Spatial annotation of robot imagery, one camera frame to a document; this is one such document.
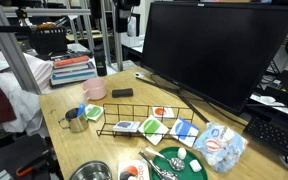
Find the black cylindrical object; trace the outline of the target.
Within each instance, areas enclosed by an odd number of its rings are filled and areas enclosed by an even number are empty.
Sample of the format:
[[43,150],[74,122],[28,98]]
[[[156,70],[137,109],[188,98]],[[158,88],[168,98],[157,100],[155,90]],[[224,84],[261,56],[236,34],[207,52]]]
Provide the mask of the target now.
[[113,98],[121,98],[121,97],[131,97],[133,95],[133,89],[116,89],[112,91]]

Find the blue and white small card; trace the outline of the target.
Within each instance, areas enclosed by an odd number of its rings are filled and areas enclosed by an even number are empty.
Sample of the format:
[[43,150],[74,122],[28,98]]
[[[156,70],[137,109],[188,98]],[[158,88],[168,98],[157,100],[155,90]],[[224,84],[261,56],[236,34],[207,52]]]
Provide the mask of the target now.
[[120,121],[113,126],[115,132],[136,132],[140,126],[137,121]]

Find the stack of books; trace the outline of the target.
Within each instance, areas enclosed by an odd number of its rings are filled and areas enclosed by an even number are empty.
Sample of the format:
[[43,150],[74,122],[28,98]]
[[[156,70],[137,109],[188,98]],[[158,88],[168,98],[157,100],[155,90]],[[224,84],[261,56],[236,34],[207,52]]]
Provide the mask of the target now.
[[53,62],[50,78],[52,86],[84,81],[96,76],[96,68],[88,56],[74,57]]

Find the blue-handled spoon in mug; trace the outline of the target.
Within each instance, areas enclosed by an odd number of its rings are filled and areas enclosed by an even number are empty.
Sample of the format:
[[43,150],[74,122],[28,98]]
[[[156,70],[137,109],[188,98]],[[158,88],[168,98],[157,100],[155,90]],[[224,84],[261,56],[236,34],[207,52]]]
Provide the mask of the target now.
[[85,104],[80,104],[77,111],[77,117],[80,117],[85,111]]

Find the silver metal bowl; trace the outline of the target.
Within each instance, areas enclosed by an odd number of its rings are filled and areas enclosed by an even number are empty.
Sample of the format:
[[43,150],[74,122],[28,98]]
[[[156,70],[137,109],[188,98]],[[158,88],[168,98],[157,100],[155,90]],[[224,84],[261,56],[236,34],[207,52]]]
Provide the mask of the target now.
[[92,160],[79,166],[69,180],[112,180],[112,174],[104,162]]

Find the aluminium frame post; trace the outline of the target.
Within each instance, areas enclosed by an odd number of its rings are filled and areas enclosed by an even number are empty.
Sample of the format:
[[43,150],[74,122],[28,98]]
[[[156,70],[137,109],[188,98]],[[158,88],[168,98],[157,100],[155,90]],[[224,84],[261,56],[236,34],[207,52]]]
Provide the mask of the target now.
[[0,5],[0,50],[21,88],[31,93],[40,94],[41,90],[18,45],[14,32],[15,28],[10,26]]

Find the white cloth pile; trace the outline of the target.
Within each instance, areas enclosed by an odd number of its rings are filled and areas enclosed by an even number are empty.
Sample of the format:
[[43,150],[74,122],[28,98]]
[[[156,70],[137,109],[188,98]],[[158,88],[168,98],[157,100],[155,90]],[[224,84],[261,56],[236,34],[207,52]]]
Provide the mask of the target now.
[[[35,82],[40,90],[45,93],[51,76],[51,63],[29,54],[25,54],[25,58]],[[14,120],[2,123],[4,130],[7,132],[26,132],[28,135],[40,131],[43,117],[38,102],[38,95],[23,90],[11,71],[0,73],[0,89],[8,99],[15,114]]]

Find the red abc card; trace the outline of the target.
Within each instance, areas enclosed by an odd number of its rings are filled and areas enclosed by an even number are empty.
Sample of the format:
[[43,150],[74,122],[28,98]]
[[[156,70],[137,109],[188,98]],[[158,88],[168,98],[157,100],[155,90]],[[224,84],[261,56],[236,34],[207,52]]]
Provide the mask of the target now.
[[118,180],[150,180],[145,160],[128,160],[118,164]]

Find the blue and white large card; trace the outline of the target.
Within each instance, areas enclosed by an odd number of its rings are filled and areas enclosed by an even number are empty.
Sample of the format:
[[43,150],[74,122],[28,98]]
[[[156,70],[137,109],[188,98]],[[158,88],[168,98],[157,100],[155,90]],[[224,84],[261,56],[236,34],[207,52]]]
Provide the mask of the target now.
[[197,126],[179,117],[170,130],[170,135],[184,145],[192,147],[199,131]]

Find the red and white card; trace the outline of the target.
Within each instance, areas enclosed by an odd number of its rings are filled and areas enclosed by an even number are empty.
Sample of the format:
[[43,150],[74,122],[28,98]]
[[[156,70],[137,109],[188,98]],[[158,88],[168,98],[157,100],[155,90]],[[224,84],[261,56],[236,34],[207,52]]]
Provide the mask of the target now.
[[175,117],[171,107],[153,106],[152,112],[153,116],[158,119],[171,119]]

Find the white marshmallow cube lower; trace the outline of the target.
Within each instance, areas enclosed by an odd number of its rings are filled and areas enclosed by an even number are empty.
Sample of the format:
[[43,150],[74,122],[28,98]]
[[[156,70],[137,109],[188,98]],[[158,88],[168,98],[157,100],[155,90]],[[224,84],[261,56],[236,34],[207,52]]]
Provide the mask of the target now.
[[197,160],[192,160],[190,162],[190,167],[193,172],[199,172],[202,169],[201,165],[199,164]]

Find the white marshmallow cube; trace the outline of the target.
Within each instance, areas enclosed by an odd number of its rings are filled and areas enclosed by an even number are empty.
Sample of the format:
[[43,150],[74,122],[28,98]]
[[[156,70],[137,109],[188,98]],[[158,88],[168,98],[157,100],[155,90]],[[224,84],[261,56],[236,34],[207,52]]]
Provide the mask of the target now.
[[178,152],[177,152],[177,156],[180,158],[180,159],[184,159],[186,157],[186,150],[184,148],[179,148],[178,149]]
[[199,164],[197,160],[192,160],[190,162],[190,167],[193,172],[199,172],[202,169],[201,165]]

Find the black bottle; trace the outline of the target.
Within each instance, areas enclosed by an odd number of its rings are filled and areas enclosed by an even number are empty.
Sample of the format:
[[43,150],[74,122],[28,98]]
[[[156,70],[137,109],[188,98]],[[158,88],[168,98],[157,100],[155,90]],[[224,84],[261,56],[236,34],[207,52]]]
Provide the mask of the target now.
[[106,76],[107,69],[106,69],[106,62],[105,62],[105,53],[102,47],[94,48],[94,58],[95,58],[95,64],[97,68],[97,74],[99,76]]

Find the white marshmallow cube upper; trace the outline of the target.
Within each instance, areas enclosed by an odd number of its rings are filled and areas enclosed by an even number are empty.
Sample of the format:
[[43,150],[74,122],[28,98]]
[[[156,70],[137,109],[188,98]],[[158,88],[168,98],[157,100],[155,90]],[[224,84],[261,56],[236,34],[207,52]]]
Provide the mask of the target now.
[[177,152],[177,156],[180,158],[180,159],[184,159],[186,157],[186,150],[184,148],[179,148],[178,149],[178,152]]

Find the green and white card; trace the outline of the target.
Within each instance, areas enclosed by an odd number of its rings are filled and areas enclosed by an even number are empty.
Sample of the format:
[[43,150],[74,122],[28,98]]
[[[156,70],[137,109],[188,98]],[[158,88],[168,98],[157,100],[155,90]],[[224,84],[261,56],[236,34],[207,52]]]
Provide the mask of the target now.
[[150,115],[138,128],[138,131],[153,145],[157,145],[169,129],[160,120]]

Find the silver metal spoon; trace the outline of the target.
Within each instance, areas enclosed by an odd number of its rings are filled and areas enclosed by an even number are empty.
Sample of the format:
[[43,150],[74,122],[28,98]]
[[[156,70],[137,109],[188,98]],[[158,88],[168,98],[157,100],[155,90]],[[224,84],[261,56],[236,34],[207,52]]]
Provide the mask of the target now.
[[153,148],[146,146],[145,150],[151,154],[154,154],[156,156],[159,156],[169,162],[170,167],[175,170],[175,171],[183,171],[185,168],[185,163],[183,160],[177,158],[177,157],[172,157],[172,158],[166,158],[164,155],[159,153],[158,151],[155,151]]

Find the black keyboard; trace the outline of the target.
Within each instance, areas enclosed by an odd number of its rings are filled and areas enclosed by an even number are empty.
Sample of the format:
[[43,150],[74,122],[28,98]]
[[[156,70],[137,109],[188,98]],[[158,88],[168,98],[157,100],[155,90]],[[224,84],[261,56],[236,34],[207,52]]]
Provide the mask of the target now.
[[288,156],[288,131],[258,117],[250,120],[244,133]]

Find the small steel mug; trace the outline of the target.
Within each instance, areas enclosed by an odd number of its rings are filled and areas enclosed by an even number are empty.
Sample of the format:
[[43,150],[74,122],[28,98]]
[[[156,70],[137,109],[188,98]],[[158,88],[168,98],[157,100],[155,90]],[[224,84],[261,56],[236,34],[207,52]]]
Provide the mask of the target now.
[[82,132],[89,127],[85,113],[79,115],[77,108],[67,111],[58,124],[62,129],[69,129],[72,133]]

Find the plastic bag of items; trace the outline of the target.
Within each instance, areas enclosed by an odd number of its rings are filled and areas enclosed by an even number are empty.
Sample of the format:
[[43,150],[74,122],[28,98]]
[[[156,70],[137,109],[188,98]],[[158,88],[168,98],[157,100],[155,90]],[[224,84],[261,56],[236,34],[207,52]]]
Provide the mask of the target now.
[[193,148],[216,172],[224,173],[238,162],[247,145],[248,141],[229,127],[209,122]]

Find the silver metal tongs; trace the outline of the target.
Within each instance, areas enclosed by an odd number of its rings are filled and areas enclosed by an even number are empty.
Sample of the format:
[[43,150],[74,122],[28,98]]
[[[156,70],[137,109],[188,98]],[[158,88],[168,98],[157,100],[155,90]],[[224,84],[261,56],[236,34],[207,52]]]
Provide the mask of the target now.
[[153,161],[147,155],[144,154],[143,151],[140,151],[139,155],[149,163],[149,165],[157,173],[157,175],[160,177],[161,180],[179,180],[174,173],[168,170],[162,170],[157,165],[155,165]]

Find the pink plastic cup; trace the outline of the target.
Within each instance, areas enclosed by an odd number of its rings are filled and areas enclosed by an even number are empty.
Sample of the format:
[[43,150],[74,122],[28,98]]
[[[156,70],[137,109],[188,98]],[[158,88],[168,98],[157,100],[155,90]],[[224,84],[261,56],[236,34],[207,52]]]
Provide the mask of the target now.
[[102,78],[92,78],[82,84],[87,100],[100,100],[106,96],[106,81]]

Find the orange black clamp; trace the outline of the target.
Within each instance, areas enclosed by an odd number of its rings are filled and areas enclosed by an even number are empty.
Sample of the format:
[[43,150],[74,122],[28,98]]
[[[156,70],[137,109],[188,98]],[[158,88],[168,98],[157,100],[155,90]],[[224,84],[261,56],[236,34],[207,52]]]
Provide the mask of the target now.
[[20,166],[16,171],[15,174],[17,177],[24,177],[28,174],[31,174],[33,172],[37,172],[43,167],[47,165],[47,160],[45,155],[41,155],[25,165]]

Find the large black computer monitor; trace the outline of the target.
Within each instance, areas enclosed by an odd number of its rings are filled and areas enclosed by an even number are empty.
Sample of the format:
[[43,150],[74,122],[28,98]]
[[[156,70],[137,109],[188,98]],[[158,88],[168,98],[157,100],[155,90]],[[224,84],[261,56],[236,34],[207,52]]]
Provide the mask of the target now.
[[240,113],[288,34],[288,6],[153,2],[141,66]]

